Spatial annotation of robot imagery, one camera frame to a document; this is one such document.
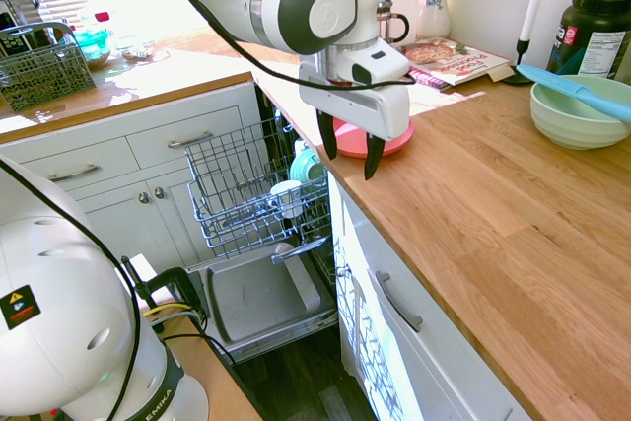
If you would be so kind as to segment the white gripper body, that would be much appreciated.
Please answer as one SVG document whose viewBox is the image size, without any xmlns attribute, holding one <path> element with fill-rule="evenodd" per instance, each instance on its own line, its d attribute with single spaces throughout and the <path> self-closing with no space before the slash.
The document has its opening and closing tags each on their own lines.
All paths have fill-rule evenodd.
<svg viewBox="0 0 631 421">
<path fill-rule="evenodd" d="M 405 86 L 353 92 L 300 85 L 299 94 L 304 103 L 386 141 L 401 136 L 408 128 L 409 95 Z"/>
</svg>

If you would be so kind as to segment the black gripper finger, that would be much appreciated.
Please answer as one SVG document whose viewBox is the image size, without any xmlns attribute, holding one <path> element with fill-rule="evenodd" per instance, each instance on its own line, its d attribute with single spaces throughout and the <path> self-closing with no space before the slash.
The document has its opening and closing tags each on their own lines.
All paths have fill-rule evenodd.
<svg viewBox="0 0 631 421">
<path fill-rule="evenodd" d="M 366 145 L 367 156 L 364 162 L 364 178 L 365 180 L 369 180 L 374 176 L 379 167 L 386 141 L 376 135 L 367 133 Z"/>
<path fill-rule="evenodd" d="M 334 160 L 337 156 L 337 139 L 333 128 L 333 116 L 318 109 L 316 118 L 326 155 L 329 160 Z"/>
</svg>

